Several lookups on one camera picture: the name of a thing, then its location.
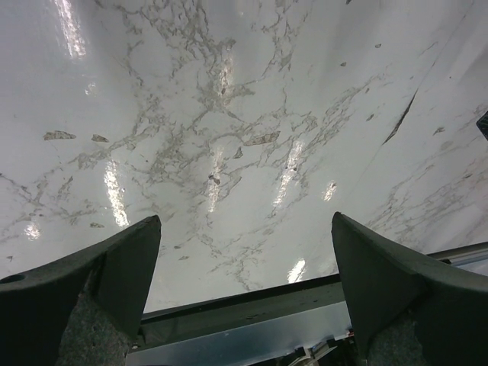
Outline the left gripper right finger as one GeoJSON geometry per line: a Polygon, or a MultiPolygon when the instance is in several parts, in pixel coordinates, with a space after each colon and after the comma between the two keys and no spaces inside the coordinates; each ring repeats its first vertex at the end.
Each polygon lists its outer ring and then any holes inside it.
{"type": "Polygon", "coordinates": [[[332,243],[368,365],[485,365],[487,278],[386,239],[342,213],[332,243]]]}

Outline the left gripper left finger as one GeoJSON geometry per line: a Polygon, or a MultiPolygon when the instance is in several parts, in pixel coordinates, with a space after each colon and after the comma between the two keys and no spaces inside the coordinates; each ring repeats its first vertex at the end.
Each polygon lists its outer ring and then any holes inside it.
{"type": "Polygon", "coordinates": [[[151,216],[112,237],[1,280],[3,365],[124,365],[161,239],[151,216]]]}

